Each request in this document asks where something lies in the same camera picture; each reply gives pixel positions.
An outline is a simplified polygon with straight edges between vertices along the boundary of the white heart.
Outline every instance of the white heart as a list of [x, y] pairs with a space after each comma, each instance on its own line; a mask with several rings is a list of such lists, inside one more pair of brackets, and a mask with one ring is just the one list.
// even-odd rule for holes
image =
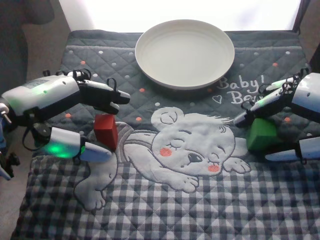
[[213, 96], [212, 100], [217, 102], [218, 104], [221, 104], [222, 96], [221, 95]]

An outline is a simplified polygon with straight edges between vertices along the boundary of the floor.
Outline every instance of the floor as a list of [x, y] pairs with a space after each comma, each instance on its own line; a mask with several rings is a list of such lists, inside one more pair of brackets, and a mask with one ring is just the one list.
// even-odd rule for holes
[[[28, 42], [27, 80], [42, 76], [42, 71], [49, 69], [55, 73], [60, 67], [70, 29], [59, 4], [59, 0], [50, 0], [55, 12], [55, 19], [45, 25], [25, 25]], [[311, 0], [310, 6], [301, 24], [300, 40], [308, 60], [311, 59], [320, 42], [320, 1]], [[31, 162], [31, 153], [21, 144], [24, 128], [18, 128], [10, 136], [11, 151], [20, 157], [21, 165], [14, 167], [14, 177], [7, 182], [0, 178], [0, 236], [10, 239], [19, 215], [19, 207], [26, 192], [27, 176]]]

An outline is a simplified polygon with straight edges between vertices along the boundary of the orange cheek circle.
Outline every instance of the orange cheek circle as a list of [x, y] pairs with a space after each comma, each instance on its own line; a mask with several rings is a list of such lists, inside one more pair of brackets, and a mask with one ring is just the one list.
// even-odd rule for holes
[[160, 155], [164, 157], [170, 157], [172, 154], [172, 151], [169, 148], [161, 148], [160, 149]]
[[216, 172], [219, 172], [220, 168], [217, 165], [211, 165], [211, 166], [208, 166], [208, 170], [210, 172], [216, 173]]

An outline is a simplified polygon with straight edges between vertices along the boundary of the bear ear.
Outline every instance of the bear ear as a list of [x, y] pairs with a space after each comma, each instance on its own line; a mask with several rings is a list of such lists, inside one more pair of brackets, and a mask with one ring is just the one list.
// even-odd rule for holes
[[161, 131], [184, 117], [184, 112], [177, 107], [163, 107], [153, 113], [151, 123], [156, 129]]

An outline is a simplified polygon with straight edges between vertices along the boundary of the robotic hand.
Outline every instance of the robotic hand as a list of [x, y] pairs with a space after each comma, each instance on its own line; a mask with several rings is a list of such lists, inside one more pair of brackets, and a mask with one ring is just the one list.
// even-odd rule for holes
[[[90, 81], [91, 73], [86, 69], [57, 72], [52, 76], [44, 72], [44, 75], [45, 77], [6, 91], [0, 97], [0, 176], [7, 180], [13, 177], [11, 165], [17, 161], [14, 161], [15, 155], [4, 158], [4, 154], [1, 154], [6, 152], [1, 124], [3, 119], [4, 130], [17, 126], [27, 127], [22, 143], [30, 151], [42, 149], [59, 158], [79, 158], [87, 162], [104, 162], [111, 156], [109, 150], [89, 143], [79, 133], [48, 126], [45, 121], [79, 103], [115, 115], [119, 112], [118, 104], [128, 104], [130, 95], [117, 90], [117, 83], [113, 78], [107, 79], [107, 84]], [[113, 88], [109, 86], [110, 80], [113, 80]], [[25, 137], [29, 131], [38, 146], [36, 149], [25, 145]]]
[[[292, 112], [303, 118], [320, 123], [320, 73], [310, 73], [307, 68], [293, 77], [280, 80], [268, 86], [251, 108], [234, 119], [235, 126], [244, 128], [251, 125], [255, 118], [266, 118], [290, 107]], [[270, 161], [306, 161], [320, 158], [320, 137], [309, 137], [294, 143], [288, 149], [265, 156]]]

